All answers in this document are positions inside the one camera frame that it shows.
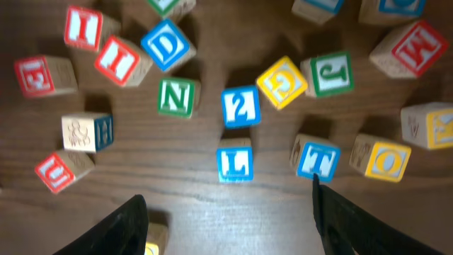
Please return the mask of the yellow O block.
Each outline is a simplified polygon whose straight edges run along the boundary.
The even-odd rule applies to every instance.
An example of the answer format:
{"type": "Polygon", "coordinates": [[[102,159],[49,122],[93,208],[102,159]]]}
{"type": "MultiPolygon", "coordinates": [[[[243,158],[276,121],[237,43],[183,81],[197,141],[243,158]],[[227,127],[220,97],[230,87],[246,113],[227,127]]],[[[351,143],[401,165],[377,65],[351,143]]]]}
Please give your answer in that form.
{"type": "Polygon", "coordinates": [[[167,226],[149,223],[144,255],[164,255],[167,243],[167,226]]]}
{"type": "Polygon", "coordinates": [[[383,137],[359,134],[352,147],[349,165],[364,177],[398,183],[410,155],[409,146],[383,137]]]}

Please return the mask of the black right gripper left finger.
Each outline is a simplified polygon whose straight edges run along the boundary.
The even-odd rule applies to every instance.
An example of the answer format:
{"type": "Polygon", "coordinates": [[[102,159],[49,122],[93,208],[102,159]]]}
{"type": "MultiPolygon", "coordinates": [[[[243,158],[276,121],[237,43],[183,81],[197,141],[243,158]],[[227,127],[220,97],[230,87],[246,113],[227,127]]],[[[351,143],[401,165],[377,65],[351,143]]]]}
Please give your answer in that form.
{"type": "Polygon", "coordinates": [[[148,222],[144,197],[134,195],[55,255],[144,255],[148,222]]]}

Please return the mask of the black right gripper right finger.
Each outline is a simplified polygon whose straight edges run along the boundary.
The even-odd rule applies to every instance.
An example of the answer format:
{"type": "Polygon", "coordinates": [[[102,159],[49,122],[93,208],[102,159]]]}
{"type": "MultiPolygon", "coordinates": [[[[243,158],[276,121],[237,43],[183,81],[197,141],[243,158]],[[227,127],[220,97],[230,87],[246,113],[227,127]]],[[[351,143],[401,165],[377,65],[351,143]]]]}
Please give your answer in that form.
{"type": "Polygon", "coordinates": [[[439,254],[320,184],[317,175],[312,199],[316,228],[326,254],[439,254]]]}

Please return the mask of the blue T block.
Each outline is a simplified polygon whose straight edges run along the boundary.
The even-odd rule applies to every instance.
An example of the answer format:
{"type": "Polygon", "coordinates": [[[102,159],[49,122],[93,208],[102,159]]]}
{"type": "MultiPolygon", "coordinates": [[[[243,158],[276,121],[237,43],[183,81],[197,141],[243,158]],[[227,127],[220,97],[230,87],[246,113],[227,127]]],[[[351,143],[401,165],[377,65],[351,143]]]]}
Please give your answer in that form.
{"type": "Polygon", "coordinates": [[[289,164],[296,176],[330,183],[335,176],[341,148],[327,139],[297,134],[290,153],[289,164]]]}

